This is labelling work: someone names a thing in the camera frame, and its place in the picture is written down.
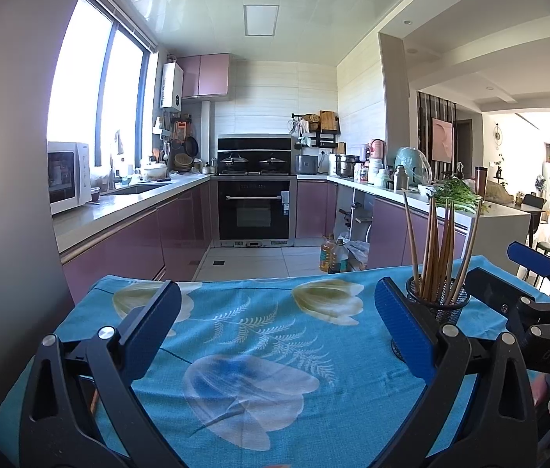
microwave oven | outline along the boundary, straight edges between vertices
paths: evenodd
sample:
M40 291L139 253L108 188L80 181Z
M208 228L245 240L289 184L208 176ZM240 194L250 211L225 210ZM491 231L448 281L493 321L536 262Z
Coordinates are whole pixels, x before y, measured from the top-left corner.
M53 215L89 202L89 145L80 142L48 142L47 182Z

doorway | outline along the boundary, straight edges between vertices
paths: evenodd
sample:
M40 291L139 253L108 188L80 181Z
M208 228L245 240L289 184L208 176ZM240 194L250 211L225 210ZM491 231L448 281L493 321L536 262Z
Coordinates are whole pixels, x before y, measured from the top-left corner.
M463 164L463 179L472 178L472 120L457 121L457 159Z

mesh container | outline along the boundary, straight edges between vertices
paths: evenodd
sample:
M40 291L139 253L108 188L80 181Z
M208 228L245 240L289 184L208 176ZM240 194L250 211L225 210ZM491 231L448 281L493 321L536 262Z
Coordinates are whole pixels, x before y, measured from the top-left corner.
M451 278L451 287L454 283L455 278ZM438 326L441 326L442 324L457 325L457 321L459 320L459 316L461 315L461 310L470 301L470 296L463 286L459 289L459 295L454 305L444 304L444 302L446 301L444 292L442 292L442 296L438 303L429 303L428 301L425 301L424 299L418 297L414 292L413 277L407 280L407 283L405 284L405 289L407 291L407 299L413 303L418 303L419 305L425 306L425 308L427 308L431 312L433 317L435 317L435 320L437 320ZM394 340L390 342L390 347L392 348L392 352L394 353L394 355L396 355L402 361L403 358L401 356L401 352L396 346Z

water heater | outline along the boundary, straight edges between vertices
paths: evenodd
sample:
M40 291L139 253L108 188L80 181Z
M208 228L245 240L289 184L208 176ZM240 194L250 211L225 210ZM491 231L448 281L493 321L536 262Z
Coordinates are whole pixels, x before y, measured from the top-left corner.
M165 64L162 71L160 107L173 112L182 110L182 81L184 71L177 63Z

window frame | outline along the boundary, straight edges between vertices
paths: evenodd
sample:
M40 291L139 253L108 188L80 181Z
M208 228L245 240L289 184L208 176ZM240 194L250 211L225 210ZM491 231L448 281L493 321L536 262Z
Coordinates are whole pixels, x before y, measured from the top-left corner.
M101 76L99 77L99 89L97 92L97 109L95 114L95 149L94 157L95 167L101 167L101 113L104 104L104 91L106 89L106 75L108 73L108 64L110 62L110 53L115 41L115 35L117 33L123 33L128 39L132 41L142 52L143 57L141 59L141 71L138 79L137 89L137 111L135 114L135 129L134 129L134 167L141 166L141 155L143 152L143 110L145 105L145 82L147 78L147 65L149 55L151 51L140 43L136 37L134 37L130 31L124 26L124 24L115 18L108 10L97 2L97 0L86 0L89 4L99 10L106 18L112 22L112 27L108 35L108 42L106 43L106 52L104 54L104 61L101 67Z

